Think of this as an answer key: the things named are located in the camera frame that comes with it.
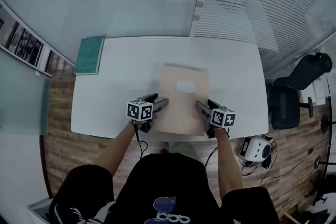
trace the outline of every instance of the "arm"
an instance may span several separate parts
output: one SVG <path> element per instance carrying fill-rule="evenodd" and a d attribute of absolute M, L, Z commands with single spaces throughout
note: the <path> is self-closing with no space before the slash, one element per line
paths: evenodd
<path fill-rule="evenodd" d="M 94 164 L 105 168 L 114 176 L 134 134 L 133 124 L 128 123 L 120 134 L 98 156 Z"/>
<path fill-rule="evenodd" d="M 243 179 L 226 131 L 215 129 L 218 142 L 218 182 L 221 199 L 228 192 L 243 188 Z"/>

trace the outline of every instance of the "black cable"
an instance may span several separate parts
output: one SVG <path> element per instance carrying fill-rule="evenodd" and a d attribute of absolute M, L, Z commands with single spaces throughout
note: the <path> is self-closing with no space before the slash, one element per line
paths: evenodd
<path fill-rule="evenodd" d="M 147 148 L 148 148 L 148 144 L 147 144 L 147 142 L 145 142 L 145 141 L 143 141 L 143 140 L 139 140 L 138 126 L 139 126 L 140 124 L 137 125 L 137 124 L 135 123 L 135 121 L 132 121 L 132 123 L 133 123 L 133 126 L 134 126 L 136 139 L 137 139 L 138 145 L 139 145 L 139 147 L 140 147 L 140 151 L 141 151 L 140 159 L 141 159 L 143 153 L 144 153 L 144 152 L 147 150 Z M 144 150 L 142 150 L 142 147 L 141 147 L 142 144 L 141 144 L 141 142 L 146 144 L 146 148 L 145 148 Z"/>
<path fill-rule="evenodd" d="M 206 169 L 206 166 L 208 165 L 208 162 L 209 162 L 211 156 L 212 156 L 217 150 L 218 150 L 218 146 L 215 147 L 215 149 L 210 153 L 210 155 L 209 155 L 209 157 L 208 157 L 208 159 L 206 160 L 206 163 L 205 163 L 205 165 L 204 165 L 204 166 L 205 166 L 205 169 Z"/>
<path fill-rule="evenodd" d="M 227 129 L 227 136 L 228 136 L 228 137 L 229 137 L 229 132 L 230 132 L 230 128 Z M 215 147 L 215 149 L 210 153 L 210 155 L 209 155 L 209 157 L 208 157 L 208 159 L 206 160 L 206 163 L 205 163 L 205 165 L 204 165 L 204 166 L 205 166 L 205 169 L 206 169 L 206 166 L 208 165 L 208 162 L 209 162 L 211 156 L 212 156 L 217 150 L 218 150 L 218 146 Z"/>
<path fill-rule="evenodd" d="M 271 142 L 271 144 L 273 144 L 273 143 L 275 144 L 274 151 L 276 152 L 277 155 L 275 156 L 275 159 L 274 159 L 274 162 L 273 162 L 272 165 L 271 165 L 271 168 L 267 171 L 267 173 L 265 174 L 265 176 L 262 178 L 262 180 L 261 180 L 261 182 L 260 182 L 260 187 L 261 187 L 261 184 L 263 183 L 264 179 L 265 179 L 266 176 L 268 175 L 268 173 L 272 170 L 274 163 L 277 161 L 277 157 L 278 157 L 277 147 L 278 147 L 278 144 L 277 144 L 277 142 Z"/>
<path fill-rule="evenodd" d="M 242 174 L 242 176 L 249 176 L 249 175 L 251 175 L 251 174 L 257 169 L 257 167 L 258 167 L 258 163 L 257 163 L 257 162 L 249 162 L 249 161 L 247 161 L 247 160 L 244 160 L 244 161 L 241 163 L 241 165 L 243 166 L 243 167 L 241 168 L 241 171 L 242 171 L 241 174 Z M 246 167 L 249 167 L 249 168 L 255 167 L 255 168 L 254 168 L 254 170 L 251 171 L 250 173 L 243 174 L 243 170 L 244 170 L 244 168 L 246 168 Z"/>
<path fill-rule="evenodd" d="M 292 172 L 296 167 L 298 167 L 303 161 L 305 161 L 307 158 L 308 158 L 308 156 L 309 156 L 309 154 L 307 155 L 307 157 L 305 157 L 302 161 L 300 161 L 292 170 L 290 170 L 290 171 L 288 171 L 287 173 L 285 173 L 285 174 L 283 174 L 283 175 L 281 175 L 281 176 L 275 176 L 275 177 L 272 177 L 272 178 L 270 178 L 269 180 L 267 180 L 267 181 L 265 181 L 265 183 L 263 184 L 263 187 L 265 186 L 265 184 L 267 183 L 267 182 L 269 182 L 270 180 L 272 180 L 272 179 L 275 179 L 275 178 L 279 178 L 279 177 L 282 177 L 282 176 L 286 176 L 286 175 L 288 175 L 290 172 Z"/>

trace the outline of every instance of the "white table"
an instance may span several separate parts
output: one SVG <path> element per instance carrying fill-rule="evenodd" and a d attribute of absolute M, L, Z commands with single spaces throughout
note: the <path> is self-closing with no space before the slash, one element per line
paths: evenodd
<path fill-rule="evenodd" d="M 128 119 L 126 102 L 159 93 L 165 64 L 205 69 L 209 98 L 237 112 L 230 138 L 268 132 L 263 69 L 256 45 L 216 38 L 131 37 L 104 42 L 98 75 L 77 76 L 71 130 L 114 138 Z M 145 141 L 202 141 L 207 136 L 139 133 Z"/>

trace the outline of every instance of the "wall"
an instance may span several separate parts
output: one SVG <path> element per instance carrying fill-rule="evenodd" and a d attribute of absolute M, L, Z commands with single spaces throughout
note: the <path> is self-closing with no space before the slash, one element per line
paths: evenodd
<path fill-rule="evenodd" d="M 0 45 L 4 46 L 13 29 L 15 19 L 3 7 L 0 8 L 0 19 L 4 21 L 0 29 Z"/>
<path fill-rule="evenodd" d="M 30 224 L 27 206 L 48 197 L 38 135 L 0 135 L 0 215 Z"/>

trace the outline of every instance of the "office chair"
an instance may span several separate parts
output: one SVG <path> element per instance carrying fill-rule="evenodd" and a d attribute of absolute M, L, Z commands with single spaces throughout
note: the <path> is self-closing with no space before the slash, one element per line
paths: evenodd
<path fill-rule="evenodd" d="M 300 108 L 307 108 L 309 117 L 313 117 L 311 98 L 308 97 L 308 103 L 300 103 L 297 91 L 304 90 L 321 75 L 330 72 L 331 68 L 332 61 L 329 55 L 322 53 L 306 55 L 288 77 L 278 78 L 268 87 L 268 111 L 271 113 L 271 124 L 274 129 L 299 126 Z"/>

